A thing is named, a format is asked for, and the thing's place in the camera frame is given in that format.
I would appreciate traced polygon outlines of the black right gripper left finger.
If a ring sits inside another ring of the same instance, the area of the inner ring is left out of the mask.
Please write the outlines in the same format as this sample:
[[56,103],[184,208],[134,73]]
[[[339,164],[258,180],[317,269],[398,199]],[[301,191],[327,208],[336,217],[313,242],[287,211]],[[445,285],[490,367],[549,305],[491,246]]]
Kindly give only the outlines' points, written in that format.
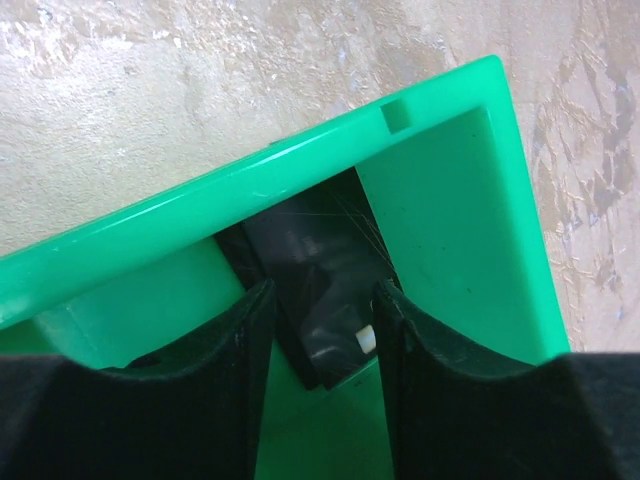
[[276,319],[264,281],[125,368],[1,359],[5,479],[250,479]]

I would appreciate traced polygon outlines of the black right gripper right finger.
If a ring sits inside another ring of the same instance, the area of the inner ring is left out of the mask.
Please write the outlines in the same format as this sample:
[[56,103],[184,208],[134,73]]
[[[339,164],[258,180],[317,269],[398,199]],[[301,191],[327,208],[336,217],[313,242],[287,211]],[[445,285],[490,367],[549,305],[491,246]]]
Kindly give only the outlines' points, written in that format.
[[639,357],[497,353],[374,290],[374,330],[399,479],[635,479]]

